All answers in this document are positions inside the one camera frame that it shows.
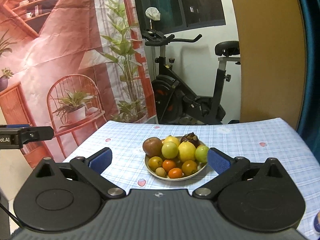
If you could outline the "green apple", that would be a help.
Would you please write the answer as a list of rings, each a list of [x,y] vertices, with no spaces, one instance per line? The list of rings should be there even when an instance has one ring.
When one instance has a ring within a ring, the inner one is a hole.
[[[209,148],[206,145],[200,145],[196,148],[195,158],[199,163],[207,162]]]

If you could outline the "dark purple mangosteen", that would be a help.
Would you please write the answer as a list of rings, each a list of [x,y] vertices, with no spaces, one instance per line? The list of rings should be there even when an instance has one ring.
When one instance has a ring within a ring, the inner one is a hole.
[[[200,146],[200,141],[199,141],[197,135],[196,135],[194,132],[185,134],[185,135],[180,139],[180,143],[186,142],[186,141],[192,143],[196,148],[197,148],[198,146]]]

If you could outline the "orange tangerine bottom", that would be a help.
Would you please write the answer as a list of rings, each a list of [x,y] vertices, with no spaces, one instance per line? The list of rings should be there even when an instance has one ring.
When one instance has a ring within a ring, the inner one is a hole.
[[[169,176],[170,179],[182,178],[183,172],[182,172],[182,170],[180,168],[176,167],[176,168],[171,169],[168,172],[168,176]]]

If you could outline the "orange tangerine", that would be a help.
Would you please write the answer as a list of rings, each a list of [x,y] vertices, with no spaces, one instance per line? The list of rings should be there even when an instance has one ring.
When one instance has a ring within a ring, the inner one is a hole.
[[[168,172],[168,176],[169,176],[170,179],[182,178],[183,172],[182,172],[182,170],[180,168],[176,167],[176,168],[171,169]]]
[[[163,161],[162,167],[168,173],[171,169],[176,167],[176,162],[172,159],[166,159]]]

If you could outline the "small yellow-green lime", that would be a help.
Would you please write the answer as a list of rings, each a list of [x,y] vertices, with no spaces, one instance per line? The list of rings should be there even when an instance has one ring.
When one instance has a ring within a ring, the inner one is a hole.
[[[165,142],[162,146],[162,155],[166,159],[174,159],[178,155],[178,146],[172,142]]]

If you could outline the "brown passion fruit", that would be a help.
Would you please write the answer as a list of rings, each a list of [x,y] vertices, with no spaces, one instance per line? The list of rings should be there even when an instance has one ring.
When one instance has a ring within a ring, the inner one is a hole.
[[[162,141],[157,137],[151,137],[143,142],[143,151],[150,158],[159,157],[162,153]]]

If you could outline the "large yellow lemon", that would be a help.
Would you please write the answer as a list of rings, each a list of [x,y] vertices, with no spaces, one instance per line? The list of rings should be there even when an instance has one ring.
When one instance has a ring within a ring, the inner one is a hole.
[[[165,143],[167,143],[167,142],[173,142],[173,143],[175,143],[177,146],[180,145],[180,139],[178,139],[177,137],[174,137],[174,136],[172,136],[172,135],[169,135],[169,136],[167,136],[167,137],[164,139],[163,143],[165,144]]]

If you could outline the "small tan longan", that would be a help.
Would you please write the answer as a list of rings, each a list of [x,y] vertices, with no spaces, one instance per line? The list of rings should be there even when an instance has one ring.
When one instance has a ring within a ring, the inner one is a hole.
[[[158,168],[155,170],[155,173],[156,173],[156,175],[159,176],[159,177],[162,177],[162,178],[166,178],[166,177],[167,177],[167,173],[166,173],[165,169],[162,168],[162,167],[158,167]]]

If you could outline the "beige round plate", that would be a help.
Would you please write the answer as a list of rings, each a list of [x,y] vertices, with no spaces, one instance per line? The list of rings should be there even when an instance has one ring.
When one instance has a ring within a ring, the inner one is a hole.
[[[209,148],[193,132],[181,137],[151,137],[143,142],[142,148],[146,168],[161,180],[186,180],[207,166]]]

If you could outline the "blue plaid tablecloth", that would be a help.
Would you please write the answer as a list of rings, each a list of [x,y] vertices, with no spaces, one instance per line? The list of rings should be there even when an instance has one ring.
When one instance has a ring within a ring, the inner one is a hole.
[[[126,124],[109,121],[86,139],[69,158],[89,157],[102,148],[112,150],[112,163],[103,176],[125,191],[131,189],[187,189],[194,191],[216,176],[210,167],[184,181],[165,181],[145,166],[143,142],[150,137],[164,139],[193,132],[208,147],[231,156],[243,156],[255,163],[277,158],[299,188],[306,203],[298,230],[308,239],[318,239],[313,220],[319,212],[319,163],[302,138],[283,119],[213,126]]]

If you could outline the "dark orange citrus right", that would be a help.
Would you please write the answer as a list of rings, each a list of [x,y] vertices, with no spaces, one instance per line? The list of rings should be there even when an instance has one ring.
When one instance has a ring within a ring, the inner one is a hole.
[[[188,160],[182,164],[182,172],[185,176],[191,176],[198,171],[197,167],[198,164],[195,161]]]

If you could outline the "dark green-orange citrus left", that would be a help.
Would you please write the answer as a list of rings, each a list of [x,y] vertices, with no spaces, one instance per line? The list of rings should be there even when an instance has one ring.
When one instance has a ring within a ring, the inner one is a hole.
[[[155,171],[157,168],[162,167],[163,160],[162,158],[155,156],[149,159],[148,166],[149,169]]]

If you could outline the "black exercise bike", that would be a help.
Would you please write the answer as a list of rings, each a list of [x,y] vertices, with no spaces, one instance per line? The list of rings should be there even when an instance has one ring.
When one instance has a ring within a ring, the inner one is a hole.
[[[142,31],[142,38],[148,47],[159,47],[160,55],[154,59],[158,64],[158,75],[151,82],[155,98],[157,119],[161,124],[178,124],[184,118],[199,121],[205,125],[220,125],[226,115],[221,105],[224,83],[231,80],[226,73],[227,62],[240,65],[239,41],[220,42],[215,46],[219,66],[216,71],[212,96],[197,95],[174,71],[174,58],[166,61],[166,46],[172,42],[195,43],[201,34],[193,39],[165,36],[160,31],[147,29]]]

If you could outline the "printed room backdrop cloth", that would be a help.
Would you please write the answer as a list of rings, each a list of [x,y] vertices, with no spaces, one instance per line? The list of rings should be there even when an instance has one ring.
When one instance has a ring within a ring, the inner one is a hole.
[[[24,146],[31,167],[66,159],[108,120],[153,118],[135,0],[1,0],[1,111],[53,128]]]

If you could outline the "wooden door panel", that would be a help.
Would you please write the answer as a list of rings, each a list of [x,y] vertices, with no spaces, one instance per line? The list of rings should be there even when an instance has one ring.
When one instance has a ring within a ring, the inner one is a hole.
[[[306,45],[299,0],[232,0],[241,53],[242,122],[282,118],[296,128]]]

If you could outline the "white cloth on bike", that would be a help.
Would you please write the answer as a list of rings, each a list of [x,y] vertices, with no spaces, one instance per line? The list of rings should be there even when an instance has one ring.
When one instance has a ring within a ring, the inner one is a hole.
[[[152,21],[160,21],[161,13],[156,7],[148,7],[145,11],[145,15]]]

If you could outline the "dark window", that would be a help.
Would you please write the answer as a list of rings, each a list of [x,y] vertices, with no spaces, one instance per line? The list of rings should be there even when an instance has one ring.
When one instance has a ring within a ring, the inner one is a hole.
[[[152,27],[164,34],[226,24],[221,0],[135,0],[141,30],[150,27],[145,15],[149,7],[156,7],[161,20]]]

